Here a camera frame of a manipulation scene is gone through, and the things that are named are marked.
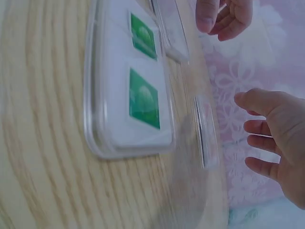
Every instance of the finger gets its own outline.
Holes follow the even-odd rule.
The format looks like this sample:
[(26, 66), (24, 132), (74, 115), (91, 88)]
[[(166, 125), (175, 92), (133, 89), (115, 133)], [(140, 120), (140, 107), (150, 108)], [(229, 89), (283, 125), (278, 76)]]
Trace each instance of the finger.
[(244, 130), (250, 134), (271, 136), (269, 125), (264, 120), (249, 120), (244, 123)]
[(209, 35), (215, 35), (219, 34), (220, 31), (222, 31), (224, 28), (230, 25), (230, 23), (233, 21), (233, 18), (230, 16), (230, 13), (225, 16), (221, 21), (217, 22), (211, 32), (209, 32)]
[(254, 157), (246, 158), (245, 163), (252, 171), (264, 177), (268, 177), (272, 180), (278, 181), (277, 173), (279, 165), (277, 163), (262, 161)]
[(271, 137), (264, 137), (258, 135), (250, 135), (247, 139), (250, 146), (269, 151), (271, 153), (282, 156), (282, 151), (275, 143), (275, 140)]
[(224, 7), (217, 15), (216, 22), (220, 22), (226, 16), (230, 14), (230, 9), (228, 7)]
[(245, 24), (241, 23), (237, 19), (234, 19), (228, 26), (219, 32), (218, 40), (222, 42), (233, 39), (246, 28), (247, 26)]
[(253, 116), (261, 116), (260, 114), (254, 112), (254, 111), (247, 111), (248, 114), (253, 115)]
[(215, 25), (220, 0), (197, 0), (196, 24), (201, 32), (210, 32)]
[(219, 3), (219, 8), (221, 8), (222, 6), (225, 5), (225, 0), (220, 0), (220, 3)]
[(277, 108), (282, 99), (278, 92), (269, 92), (262, 89), (251, 89), (246, 93), (238, 93), (234, 100), (242, 109), (254, 111), (267, 117), (275, 108)]

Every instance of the green label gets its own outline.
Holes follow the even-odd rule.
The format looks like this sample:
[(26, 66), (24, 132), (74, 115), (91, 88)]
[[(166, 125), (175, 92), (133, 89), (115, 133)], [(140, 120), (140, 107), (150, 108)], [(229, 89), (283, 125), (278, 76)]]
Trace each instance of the green label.
[(160, 130), (158, 91), (130, 69), (129, 115)]
[(134, 14), (131, 14), (133, 46), (153, 59), (157, 59), (153, 31)]

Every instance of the pink tablecloth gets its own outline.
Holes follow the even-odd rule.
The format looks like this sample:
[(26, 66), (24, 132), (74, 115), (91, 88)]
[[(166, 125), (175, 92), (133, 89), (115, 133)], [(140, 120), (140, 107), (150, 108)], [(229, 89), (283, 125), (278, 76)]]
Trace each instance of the pink tablecloth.
[[(194, 10), (196, 0), (189, 1)], [(234, 104), (234, 94), (260, 87), (305, 98), (305, 1), (253, 4), (253, 22), (237, 38), (219, 42), (216, 36), (199, 34), (217, 106), (231, 207), (283, 195), (277, 183), (244, 164), (247, 156), (273, 162), (279, 158), (247, 145), (243, 123), (253, 117)]]

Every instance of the transparent lid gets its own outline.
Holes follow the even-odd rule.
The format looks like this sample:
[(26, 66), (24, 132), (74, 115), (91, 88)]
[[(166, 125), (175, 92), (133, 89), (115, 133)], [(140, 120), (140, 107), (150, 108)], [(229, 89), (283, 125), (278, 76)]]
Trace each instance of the transparent lid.
[(219, 152), (212, 107), (205, 95), (195, 98), (195, 106), (198, 118), (198, 142), (202, 151), (204, 168), (212, 168), (219, 165)]
[(169, 74), (160, 27), (136, 0), (93, 0), (84, 72), (85, 135), (115, 159), (175, 146)]
[(189, 61), (189, 50), (176, 0), (151, 0), (151, 6), (160, 22), (166, 53), (179, 62)]

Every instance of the wooden table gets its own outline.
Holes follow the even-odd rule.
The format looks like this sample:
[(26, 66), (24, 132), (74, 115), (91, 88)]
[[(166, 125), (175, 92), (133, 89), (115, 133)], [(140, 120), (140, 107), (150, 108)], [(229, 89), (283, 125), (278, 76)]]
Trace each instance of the wooden table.
[(10, 0), (0, 41), (0, 228), (226, 228), (223, 160), (202, 170), (194, 124), (193, 97), (212, 100), (209, 78), (189, 5), (177, 4), (191, 54), (189, 65), (168, 60), (177, 149), (103, 161), (83, 136), (90, 0)]

